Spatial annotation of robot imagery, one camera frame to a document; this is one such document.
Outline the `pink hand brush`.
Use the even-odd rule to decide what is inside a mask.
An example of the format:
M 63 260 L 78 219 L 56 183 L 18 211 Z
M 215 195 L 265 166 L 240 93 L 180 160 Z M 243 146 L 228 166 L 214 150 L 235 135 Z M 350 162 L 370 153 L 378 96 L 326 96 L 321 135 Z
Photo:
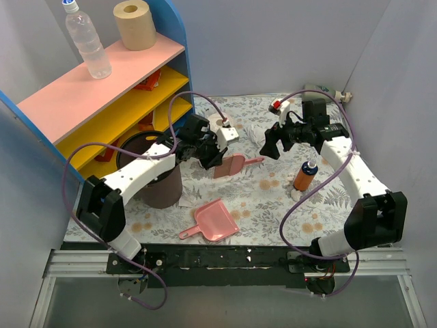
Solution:
M 243 154 L 233 154 L 223 159 L 221 165 L 214 168 L 213 179 L 233 176 L 242 171 L 245 166 L 261 163 L 263 156 L 247 159 Z

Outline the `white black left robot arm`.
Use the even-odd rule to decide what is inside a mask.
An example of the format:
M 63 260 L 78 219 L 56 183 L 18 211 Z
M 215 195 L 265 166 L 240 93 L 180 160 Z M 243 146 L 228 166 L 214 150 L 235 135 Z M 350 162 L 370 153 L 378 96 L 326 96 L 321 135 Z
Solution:
M 204 169 L 221 165 L 236 136 L 231 126 L 214 132 L 207 119 L 192 114 L 177 131 L 159 133 L 143 154 L 122 150 L 132 161 L 103 178 L 90 176 L 85 180 L 74 220 L 116 253 L 128 272 L 140 272 L 145 256 L 140 252 L 140 242 L 126 228 L 125 205 L 142 188 L 183 161 L 195 158 Z

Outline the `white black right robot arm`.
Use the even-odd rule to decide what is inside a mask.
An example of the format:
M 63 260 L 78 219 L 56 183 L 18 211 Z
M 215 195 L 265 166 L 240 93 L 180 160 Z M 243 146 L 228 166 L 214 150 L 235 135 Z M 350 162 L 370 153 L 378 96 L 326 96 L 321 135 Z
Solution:
M 343 229 L 312 240 L 308 251 L 293 247 L 292 253 L 303 258 L 316 271 L 327 270 L 346 255 L 397 243 L 402 239 L 408 201 L 401 192 L 391 191 L 380 182 L 355 150 L 351 132 L 340 123 L 330 122 L 322 99 L 305 101 L 303 117 L 294 122 L 290 104 L 276 100 L 269 106 L 278 122 L 266 130 L 262 156 L 280 157 L 277 144 L 284 151 L 294 144 L 309 144 L 334 169 L 354 202 Z

